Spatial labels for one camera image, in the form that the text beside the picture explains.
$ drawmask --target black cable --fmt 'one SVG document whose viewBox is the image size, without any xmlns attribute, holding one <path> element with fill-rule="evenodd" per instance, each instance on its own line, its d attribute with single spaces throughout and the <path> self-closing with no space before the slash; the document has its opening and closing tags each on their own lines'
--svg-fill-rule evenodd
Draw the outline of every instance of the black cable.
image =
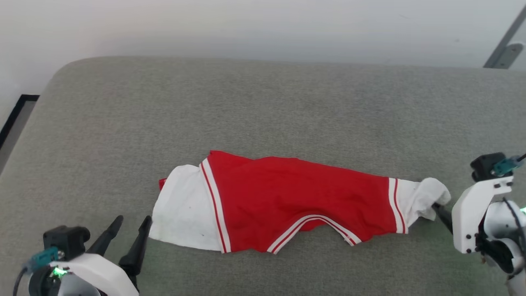
<svg viewBox="0 0 526 296">
<path fill-rule="evenodd" d="M 521 156 L 521 157 L 519 157 L 519 158 L 517 159 L 517 162 L 520 162 L 520 161 L 522 161 L 523 159 L 526 159 L 526 154 L 523 155 L 523 156 Z"/>
<path fill-rule="evenodd" d="M 26 271 L 27 267 L 22 268 L 22 270 L 20 270 L 20 273 L 16 277 L 15 287 L 13 288 L 13 296 L 16 296 L 18 294 L 18 286 L 20 285 L 20 281 L 22 280 L 22 277 L 24 276 Z"/>
<path fill-rule="evenodd" d="M 519 228 L 518 229 L 519 232 L 520 232 L 519 237 L 520 237 L 521 244 L 522 244 L 520 249 L 521 249 L 522 257 L 525 258 L 525 256 L 524 256 L 524 249 L 523 248 L 526 248 L 526 236 L 524 235 L 524 228 L 522 228 L 521 222 L 519 221 L 519 217 L 517 216 L 517 214 L 515 213 L 515 211 L 511 207 L 510 202 L 508 202 L 508 200 L 506 198 L 502 198 L 502 201 L 505 202 L 506 205 L 508 206 L 508 209 L 510 209 L 511 214 L 513 215 L 513 218 L 515 219 L 515 224 Z"/>
</svg>

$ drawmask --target red and white garment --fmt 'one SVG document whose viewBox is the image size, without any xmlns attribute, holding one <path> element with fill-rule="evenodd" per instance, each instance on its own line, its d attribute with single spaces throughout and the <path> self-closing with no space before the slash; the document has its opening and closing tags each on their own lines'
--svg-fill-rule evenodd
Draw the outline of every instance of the red and white garment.
<svg viewBox="0 0 526 296">
<path fill-rule="evenodd" d="M 153 210 L 150 237 L 222 253 L 276 254 L 300 231 L 328 224 L 350 245 L 408 233 L 434 220 L 448 189 L 433 178 L 411 182 L 294 158 L 248 159 L 211 151 L 199 165 L 176 167 Z"/>
</svg>

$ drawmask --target striped trim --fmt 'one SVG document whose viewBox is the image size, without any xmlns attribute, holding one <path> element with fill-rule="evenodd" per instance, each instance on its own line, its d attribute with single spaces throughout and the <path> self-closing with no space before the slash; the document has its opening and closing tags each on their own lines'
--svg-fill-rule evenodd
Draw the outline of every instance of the striped trim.
<svg viewBox="0 0 526 296">
<path fill-rule="evenodd" d="M 328 225 L 330 225 L 334 230 L 336 230 L 344 239 L 346 242 L 348 242 L 350 245 L 355 245 L 357 243 L 361 242 L 361 239 L 358 238 L 354 233 L 352 233 L 350 230 L 344 228 L 340 224 L 336 223 L 334 220 L 322 216 L 322 215 L 307 215 L 304 217 L 301 217 L 298 221 L 296 221 L 289 229 L 287 229 L 278 239 L 274 241 L 270 245 L 270 247 L 267 249 L 267 252 L 277 254 L 281 248 L 289 242 L 296 233 L 301 229 L 305 223 L 313 220 L 322 220 Z"/>
<path fill-rule="evenodd" d="M 396 222 L 396 233 L 407 233 L 406 223 L 403 215 L 398 208 L 398 179 L 389 178 L 389 205 L 393 211 Z"/>
<path fill-rule="evenodd" d="M 229 253 L 232 251 L 230 248 L 230 237 L 228 236 L 227 226 L 225 224 L 225 216 L 223 214 L 223 207 L 221 205 L 221 197 L 219 195 L 219 190 L 217 189 L 216 180 L 214 179 L 214 174 L 212 168 L 208 163 L 208 159 L 203 160 L 200 165 L 201 171 L 205 176 L 206 183 L 208 185 L 209 196 L 214 205 L 214 210 L 216 212 L 216 222 L 217 229 L 219 231 L 219 238 L 221 239 L 222 253 Z"/>
</svg>

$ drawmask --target red stripe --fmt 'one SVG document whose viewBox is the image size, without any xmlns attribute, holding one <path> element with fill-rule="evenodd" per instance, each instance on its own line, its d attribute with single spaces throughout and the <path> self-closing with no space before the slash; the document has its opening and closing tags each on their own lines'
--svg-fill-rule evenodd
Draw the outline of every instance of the red stripe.
<svg viewBox="0 0 526 296">
<path fill-rule="evenodd" d="M 396 210 L 398 211 L 398 214 L 400 215 L 400 220 L 402 220 L 402 233 L 406 233 L 406 223 L 403 221 L 403 216 L 402 216 L 402 213 L 400 212 L 400 209 L 398 208 L 398 198 L 397 198 L 397 195 L 398 195 L 398 179 L 395 179 L 396 182 L 394 183 L 394 205 L 396 206 Z"/>
<path fill-rule="evenodd" d="M 205 180 L 206 180 L 206 184 L 208 184 L 210 195 L 212 195 L 212 202 L 214 203 L 214 211 L 216 212 L 217 229 L 219 229 L 219 236 L 221 237 L 221 243 L 223 244 L 223 253 L 226 253 L 227 248 L 225 246 L 225 240 L 223 239 L 223 233 L 221 232 L 221 225 L 219 225 L 219 216 L 217 215 L 216 198 L 214 197 L 214 193 L 212 192 L 212 187 L 210 186 L 210 182 L 208 181 L 208 176 L 206 175 L 205 167 L 203 165 L 200 165 L 200 166 L 201 166 L 201 170 L 203 171 L 203 175 L 205 175 Z"/>
<path fill-rule="evenodd" d="M 329 220 L 326 220 L 325 218 L 323 217 L 312 217 L 312 218 L 308 218 L 308 219 L 305 219 L 303 222 L 299 223 L 296 227 L 294 227 L 294 229 L 286 236 L 284 237 L 281 242 L 279 242 L 275 247 L 274 249 L 272 250 L 272 253 L 275 253 L 276 249 L 279 248 L 280 245 L 283 244 L 284 241 L 287 240 L 287 238 L 289 238 L 289 236 L 291 236 L 299 227 L 302 227 L 306 222 L 308 221 L 312 221 L 312 220 L 322 220 L 324 221 L 325 223 L 331 225 L 332 227 L 336 228 L 337 230 L 339 230 L 341 233 L 345 234 L 345 236 L 352 242 L 352 244 L 356 244 L 354 240 L 352 240 L 351 237 L 349 237 L 344 231 L 342 231 L 341 229 L 339 229 L 336 225 L 332 224 Z"/>
</svg>

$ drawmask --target green light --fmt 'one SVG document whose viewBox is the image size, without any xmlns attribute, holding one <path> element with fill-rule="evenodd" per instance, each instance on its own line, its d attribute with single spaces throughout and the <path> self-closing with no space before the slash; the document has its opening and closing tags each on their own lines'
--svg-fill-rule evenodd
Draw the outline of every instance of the green light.
<svg viewBox="0 0 526 296">
<path fill-rule="evenodd" d="M 62 270 L 58 267 L 55 267 L 55 269 L 53 270 L 53 274 L 56 275 L 57 277 L 61 278 L 63 277 L 65 274 L 68 274 L 67 270 Z"/>
</svg>

